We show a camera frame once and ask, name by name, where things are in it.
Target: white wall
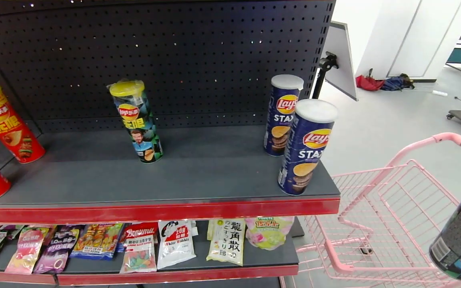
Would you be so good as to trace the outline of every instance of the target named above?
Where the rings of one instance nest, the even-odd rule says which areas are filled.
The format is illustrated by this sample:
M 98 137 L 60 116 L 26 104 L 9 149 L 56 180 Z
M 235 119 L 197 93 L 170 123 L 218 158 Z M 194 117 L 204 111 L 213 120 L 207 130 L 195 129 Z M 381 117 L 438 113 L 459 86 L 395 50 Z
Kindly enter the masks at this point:
M 393 68 L 390 75 L 436 79 L 461 35 L 461 0 L 383 0 L 368 34 L 355 75 L 373 68 L 382 79 Z
M 353 72 L 373 31 L 382 0 L 337 0 L 332 20 L 348 24 Z
M 387 76 L 420 1 L 382 1 L 371 38 L 355 75 L 366 74 L 370 68 L 373 68 L 374 78 L 383 79 Z

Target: white floor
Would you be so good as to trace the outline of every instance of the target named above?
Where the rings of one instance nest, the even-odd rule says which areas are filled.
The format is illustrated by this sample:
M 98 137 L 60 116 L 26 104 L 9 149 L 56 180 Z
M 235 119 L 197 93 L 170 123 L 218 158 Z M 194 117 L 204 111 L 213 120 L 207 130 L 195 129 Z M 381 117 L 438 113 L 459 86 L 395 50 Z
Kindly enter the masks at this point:
M 325 84 L 320 99 L 335 104 L 340 110 L 339 120 L 323 156 L 331 175 L 383 167 L 404 146 L 434 134 L 454 132 L 461 135 L 461 122 L 446 119 L 449 110 L 461 110 L 461 102 L 454 99 L 455 96 L 461 98 L 461 72 L 445 68 L 437 83 L 416 83 L 415 86 L 414 90 L 402 92 L 357 90 L 359 101 L 355 102 Z M 432 90 L 446 92 L 448 96 L 434 95 Z M 415 151 L 408 158 L 420 162 L 456 198 L 461 199 L 459 146 L 443 142 Z M 298 245 L 308 242 L 307 235 L 296 239 Z M 313 270 L 310 274 L 314 287 L 370 285 L 330 279 L 324 270 Z M 307 273 L 295 279 L 297 288 L 311 287 Z M 291 281 L 287 282 L 288 287 L 294 287 Z

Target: white lid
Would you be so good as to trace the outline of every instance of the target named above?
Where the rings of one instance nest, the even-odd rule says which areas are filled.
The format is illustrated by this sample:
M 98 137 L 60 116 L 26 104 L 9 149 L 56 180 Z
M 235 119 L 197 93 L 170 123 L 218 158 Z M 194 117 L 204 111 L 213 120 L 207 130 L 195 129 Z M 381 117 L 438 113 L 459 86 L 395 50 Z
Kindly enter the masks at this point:
M 303 89 L 303 79 L 289 74 L 273 76 L 271 84 L 280 89 Z
M 296 103 L 296 114 L 316 123 L 330 123 L 337 119 L 338 110 L 333 104 L 319 99 L 303 99 Z

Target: lay's stax can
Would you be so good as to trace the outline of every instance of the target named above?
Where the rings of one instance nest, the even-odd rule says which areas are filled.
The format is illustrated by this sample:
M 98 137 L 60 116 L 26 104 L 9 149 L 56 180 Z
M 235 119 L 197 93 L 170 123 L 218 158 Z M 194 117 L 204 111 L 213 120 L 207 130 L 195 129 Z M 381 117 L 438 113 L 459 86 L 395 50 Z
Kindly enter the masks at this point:
M 293 120 L 295 105 L 303 79 L 294 75 L 277 75 L 271 79 L 271 97 L 268 105 L 264 150 L 272 156 L 284 155 L 289 135 L 289 125 Z
M 282 191 L 293 196 L 305 192 L 327 146 L 337 115 L 337 108 L 329 102 L 318 99 L 298 101 L 278 178 Z

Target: wire basket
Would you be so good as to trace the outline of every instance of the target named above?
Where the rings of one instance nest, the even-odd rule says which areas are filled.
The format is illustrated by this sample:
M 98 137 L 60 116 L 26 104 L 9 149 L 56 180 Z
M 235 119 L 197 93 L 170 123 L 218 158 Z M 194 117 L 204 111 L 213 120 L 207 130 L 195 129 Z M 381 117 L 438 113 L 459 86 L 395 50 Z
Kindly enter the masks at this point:
M 415 160 L 393 165 L 409 151 L 442 139 L 457 142 L 461 136 L 435 135 L 407 146 L 385 168 L 334 176 L 340 213 L 300 219 L 311 243 L 297 249 L 299 275 L 312 287 L 319 286 L 315 270 L 354 287 L 461 287 L 428 255 L 459 202 Z

